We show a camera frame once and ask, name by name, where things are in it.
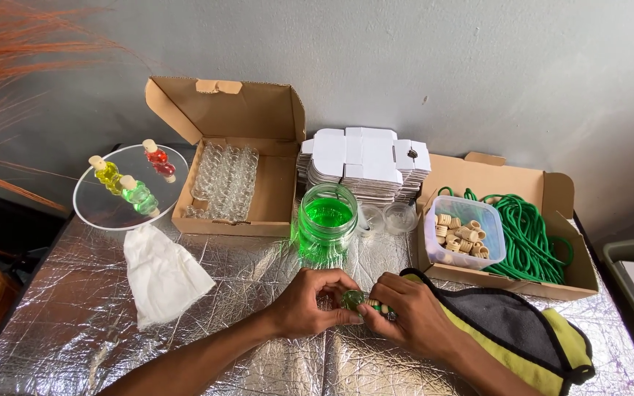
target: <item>white cloth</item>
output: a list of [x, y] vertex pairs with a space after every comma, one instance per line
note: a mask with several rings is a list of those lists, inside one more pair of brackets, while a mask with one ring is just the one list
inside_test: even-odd
[[124, 257], [139, 330], [179, 317], [215, 285], [186, 248], [149, 224], [126, 233]]

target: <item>open cardboard box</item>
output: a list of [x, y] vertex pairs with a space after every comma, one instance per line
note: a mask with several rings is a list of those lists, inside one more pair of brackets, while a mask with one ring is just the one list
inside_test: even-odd
[[[426, 275], [446, 281], [496, 287], [566, 301], [598, 293], [598, 282], [583, 236], [567, 220], [573, 217], [574, 203], [574, 184], [569, 176], [505, 166], [503, 157], [475, 152], [469, 153], [464, 159], [430, 154], [430, 163], [433, 171], [423, 182], [422, 194], [417, 200], [417, 209], [421, 213], [418, 223], [418, 261], [420, 270]], [[425, 250], [424, 217], [432, 206], [437, 191], [444, 186], [451, 187], [458, 197], [468, 187], [477, 197], [517, 194], [525, 201], [533, 203], [542, 213], [547, 235], [567, 239], [574, 249], [573, 261], [564, 269], [566, 284], [512, 280], [488, 272], [430, 263]], [[566, 257], [564, 250], [565, 248], [560, 249], [559, 257]]]
[[[172, 211], [175, 227], [191, 234], [290, 235], [295, 163], [305, 139], [305, 111], [290, 85], [150, 77], [146, 103], [185, 140], [197, 143]], [[187, 205], [207, 207], [207, 202], [190, 194], [207, 141], [235, 147], [248, 144], [259, 152], [256, 186], [245, 222], [182, 217]]]

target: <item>gray wall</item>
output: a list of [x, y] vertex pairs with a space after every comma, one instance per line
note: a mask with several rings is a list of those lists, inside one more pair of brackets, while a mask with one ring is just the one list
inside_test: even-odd
[[[105, 5], [91, 0], [78, 6]], [[0, 158], [77, 177], [115, 142], [180, 138], [149, 74], [290, 83], [308, 129], [365, 125], [565, 172], [592, 238], [634, 219], [634, 0], [119, 0], [90, 29], [135, 56], [30, 76], [31, 117]], [[72, 180], [0, 169], [70, 205]]]

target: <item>clear plastic jar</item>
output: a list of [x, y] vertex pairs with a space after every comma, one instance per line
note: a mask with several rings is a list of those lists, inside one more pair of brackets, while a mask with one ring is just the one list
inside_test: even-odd
[[357, 226], [357, 199], [348, 188], [322, 183], [305, 193], [298, 212], [299, 253], [318, 268], [332, 266], [349, 249]]

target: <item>table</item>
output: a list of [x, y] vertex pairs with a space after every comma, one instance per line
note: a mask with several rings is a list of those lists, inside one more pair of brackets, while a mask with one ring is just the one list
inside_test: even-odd
[[[0, 392], [92, 395], [173, 348], [266, 306], [300, 267], [289, 240], [181, 235], [217, 286], [178, 320], [139, 332], [126, 280], [123, 233], [73, 218], [0, 335]], [[358, 239], [344, 270], [365, 290], [383, 271], [416, 264], [413, 235]], [[468, 287], [433, 280], [450, 290]], [[602, 281], [577, 301], [526, 297], [553, 307], [593, 344], [596, 376], [570, 395], [634, 395], [634, 346]], [[475, 395], [457, 375], [416, 359], [365, 326], [338, 326], [302, 340], [274, 340], [242, 356], [207, 395]]]

